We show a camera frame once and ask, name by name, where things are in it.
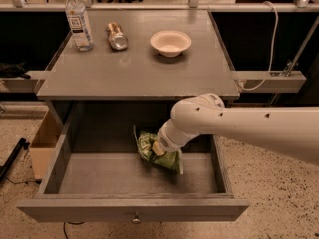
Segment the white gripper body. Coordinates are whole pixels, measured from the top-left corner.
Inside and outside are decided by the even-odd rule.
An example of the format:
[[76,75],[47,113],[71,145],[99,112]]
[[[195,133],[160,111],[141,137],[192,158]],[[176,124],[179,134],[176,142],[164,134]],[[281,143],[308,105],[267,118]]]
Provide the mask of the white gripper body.
[[170,119],[158,131],[159,146],[166,152],[176,152],[198,137],[198,133],[184,132]]

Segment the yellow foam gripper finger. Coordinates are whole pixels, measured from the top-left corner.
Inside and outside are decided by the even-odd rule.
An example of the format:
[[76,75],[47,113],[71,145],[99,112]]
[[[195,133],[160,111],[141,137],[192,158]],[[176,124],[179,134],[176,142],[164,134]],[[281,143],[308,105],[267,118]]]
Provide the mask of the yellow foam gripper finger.
[[156,156],[163,156],[165,155],[165,150],[160,146],[158,141],[155,141],[152,146],[152,151]]

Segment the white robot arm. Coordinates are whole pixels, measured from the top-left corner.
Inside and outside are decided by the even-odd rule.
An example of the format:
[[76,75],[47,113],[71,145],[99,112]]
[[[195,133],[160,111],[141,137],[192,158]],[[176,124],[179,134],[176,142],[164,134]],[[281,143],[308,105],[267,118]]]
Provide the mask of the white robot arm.
[[319,108],[228,108],[216,94],[183,99],[157,134],[152,150],[176,152],[201,135],[219,135],[319,164]]

